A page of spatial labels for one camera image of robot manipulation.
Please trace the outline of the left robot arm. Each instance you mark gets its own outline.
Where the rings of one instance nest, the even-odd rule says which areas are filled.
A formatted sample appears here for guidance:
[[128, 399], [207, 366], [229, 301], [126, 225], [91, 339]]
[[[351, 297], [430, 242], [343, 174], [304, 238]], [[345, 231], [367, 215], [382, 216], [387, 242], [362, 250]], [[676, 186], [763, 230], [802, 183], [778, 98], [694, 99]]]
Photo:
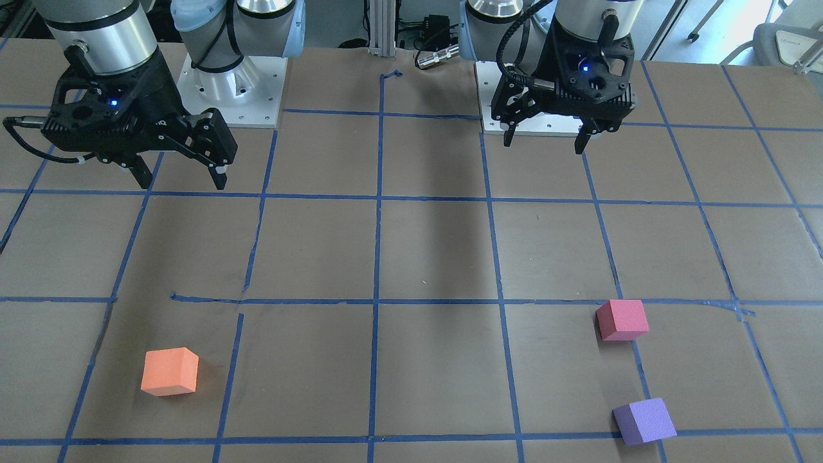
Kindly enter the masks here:
[[500, 73], [491, 118], [503, 144], [539, 114], [579, 120], [577, 154], [603, 132], [617, 132], [636, 108], [630, 30], [640, 1], [462, 1], [462, 58]]

